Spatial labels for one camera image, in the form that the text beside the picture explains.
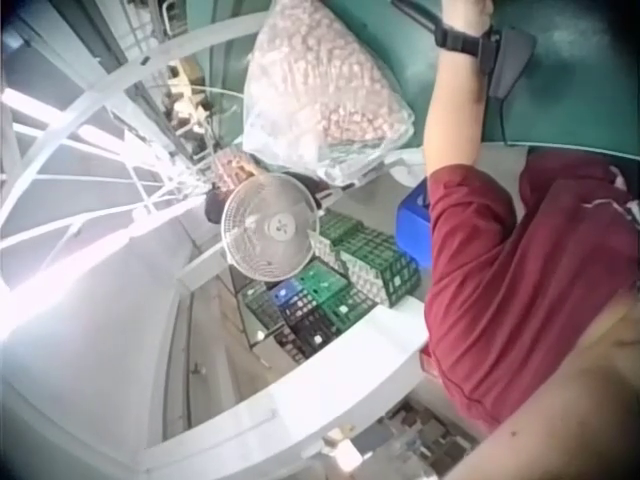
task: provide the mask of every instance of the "skin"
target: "skin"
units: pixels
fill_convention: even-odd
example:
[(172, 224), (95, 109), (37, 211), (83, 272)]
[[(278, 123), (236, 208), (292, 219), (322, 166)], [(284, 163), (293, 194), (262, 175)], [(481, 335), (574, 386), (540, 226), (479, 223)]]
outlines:
[[(443, 0), (443, 20), (480, 35), (489, 0)], [(474, 165), (486, 80), (475, 59), (441, 51), (424, 132), (427, 175)], [(640, 307), (616, 299), (557, 372), (448, 480), (640, 478)]]

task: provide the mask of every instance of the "hand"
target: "hand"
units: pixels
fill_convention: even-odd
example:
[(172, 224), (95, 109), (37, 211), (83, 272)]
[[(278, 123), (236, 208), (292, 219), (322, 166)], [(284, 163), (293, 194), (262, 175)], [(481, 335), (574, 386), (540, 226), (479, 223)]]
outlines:
[(492, 13), (493, 0), (442, 0), (442, 21), (469, 35), (486, 32)]

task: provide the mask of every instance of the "stacked crates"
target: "stacked crates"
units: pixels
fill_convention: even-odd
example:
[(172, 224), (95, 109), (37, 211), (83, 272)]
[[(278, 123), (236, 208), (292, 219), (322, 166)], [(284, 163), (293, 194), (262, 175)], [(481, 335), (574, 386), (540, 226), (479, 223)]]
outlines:
[(350, 285), (324, 303), (322, 310), (341, 334), (362, 320), (376, 305), (376, 302)]
[(272, 290), (280, 314), (300, 343), (305, 358), (337, 337), (339, 330), (329, 321), (322, 304), (348, 287), (346, 278), (314, 259), (298, 275)]
[(297, 364), (303, 363), (314, 353), (308, 350), (286, 325), (282, 325), (282, 327), (273, 334), (273, 339)]
[(345, 277), (318, 259), (312, 260), (294, 278), (318, 304), (349, 286)]
[(377, 303), (393, 307), (420, 285), (418, 264), (391, 235), (363, 227), (339, 251), (353, 285)]
[(282, 315), (264, 282), (251, 282), (240, 292), (240, 298), (267, 330), (282, 324)]
[(362, 226), (363, 223), (355, 218), (333, 210), (326, 210), (324, 215), (320, 217), (318, 233), (309, 232), (315, 254), (331, 268), (340, 273), (346, 273), (336, 247)]

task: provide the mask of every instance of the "shirt sleeve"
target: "shirt sleeve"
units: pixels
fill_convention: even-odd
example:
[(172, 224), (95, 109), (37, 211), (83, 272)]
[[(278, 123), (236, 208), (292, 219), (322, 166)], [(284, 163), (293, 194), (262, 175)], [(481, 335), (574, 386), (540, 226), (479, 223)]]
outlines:
[(475, 167), (440, 168), (429, 176), (427, 191), (434, 282), (495, 252), (515, 228), (511, 196)]

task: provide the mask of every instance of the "plastic crate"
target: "plastic crate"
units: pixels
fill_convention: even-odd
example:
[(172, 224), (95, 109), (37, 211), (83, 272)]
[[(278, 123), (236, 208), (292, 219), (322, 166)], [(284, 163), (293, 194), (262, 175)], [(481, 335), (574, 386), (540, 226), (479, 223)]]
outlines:
[(305, 289), (300, 290), (287, 302), (280, 305), (280, 315), (291, 326), (318, 306), (318, 302)]
[(362, 320), (376, 306), (363, 292), (350, 286), (321, 306), (339, 333), (344, 333)]
[(330, 265), (331, 268), (340, 273), (346, 273), (345, 266), (335, 249), (362, 226), (363, 223), (360, 220), (333, 210), (326, 210), (320, 217), (318, 233), (309, 232), (316, 255)]
[(415, 258), (421, 268), (431, 268), (431, 217), (424, 179), (398, 205), (396, 243), (400, 250)]
[(278, 306), (271, 298), (263, 282), (253, 282), (242, 292), (240, 298), (247, 309), (264, 325), (267, 330), (277, 327), (284, 322)]
[(320, 308), (311, 310), (290, 328), (303, 348), (313, 353), (322, 350), (340, 334)]
[(349, 286), (349, 281), (319, 259), (313, 260), (295, 277), (304, 290), (321, 304)]
[(291, 300), (294, 295), (300, 293), (302, 289), (302, 285), (295, 278), (290, 278), (271, 289), (271, 298), (280, 307)]
[(339, 247), (353, 285), (374, 301), (393, 307), (421, 282), (417, 262), (391, 235), (364, 228)]
[(278, 345), (280, 345), (280, 348), (282, 348), (285, 353), (298, 364), (303, 363), (314, 353), (313, 350), (308, 350), (287, 326), (283, 326), (280, 330), (275, 332), (273, 334), (273, 339)]

